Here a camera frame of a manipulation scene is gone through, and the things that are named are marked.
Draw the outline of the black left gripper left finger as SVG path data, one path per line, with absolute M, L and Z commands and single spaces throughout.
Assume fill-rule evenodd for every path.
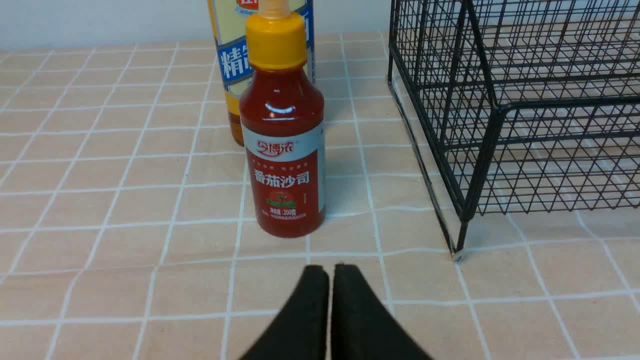
M 330 278 L 306 265 L 285 305 L 242 360 L 324 360 L 327 353 Z

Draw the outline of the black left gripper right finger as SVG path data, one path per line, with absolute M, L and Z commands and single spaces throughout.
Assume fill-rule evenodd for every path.
M 330 321 L 333 360 L 430 360 L 394 319 L 357 265 L 334 266 Z

